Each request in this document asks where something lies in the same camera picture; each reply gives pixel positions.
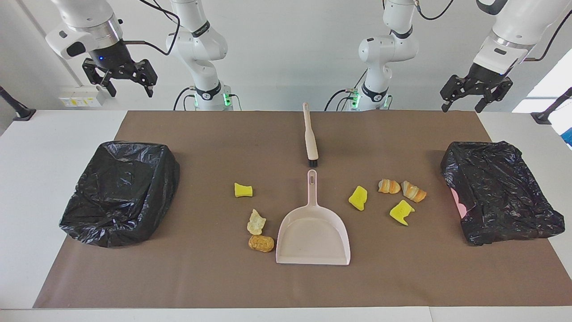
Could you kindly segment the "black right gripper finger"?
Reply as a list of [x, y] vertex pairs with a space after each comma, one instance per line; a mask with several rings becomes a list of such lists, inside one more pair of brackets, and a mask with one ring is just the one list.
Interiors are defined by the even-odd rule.
[[144, 87], [149, 98], [153, 97], [153, 86], [158, 80], [157, 73], [148, 59], [135, 63], [134, 82]]
[[82, 63], [82, 68], [86, 77], [88, 78], [88, 81], [92, 85], [100, 85], [107, 90], [111, 97], [116, 97], [117, 90], [112, 84], [112, 74], [108, 71], [108, 69], [102, 69], [103, 75], [100, 75], [100, 73], [98, 73], [100, 68], [94, 63], [93, 60], [84, 60]]

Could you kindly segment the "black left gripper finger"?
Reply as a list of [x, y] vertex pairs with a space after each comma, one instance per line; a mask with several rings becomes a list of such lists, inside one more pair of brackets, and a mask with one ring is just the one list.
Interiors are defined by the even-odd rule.
[[459, 77], [458, 75], [452, 75], [447, 80], [440, 90], [440, 96], [444, 101], [441, 107], [443, 112], [447, 112], [453, 102], [468, 95], [466, 81], [466, 78]]
[[511, 79], [503, 79], [497, 86], [480, 84], [476, 89], [476, 94], [482, 96], [475, 106], [476, 113], [480, 113], [492, 102], [500, 102], [506, 96], [507, 92], [512, 88]]

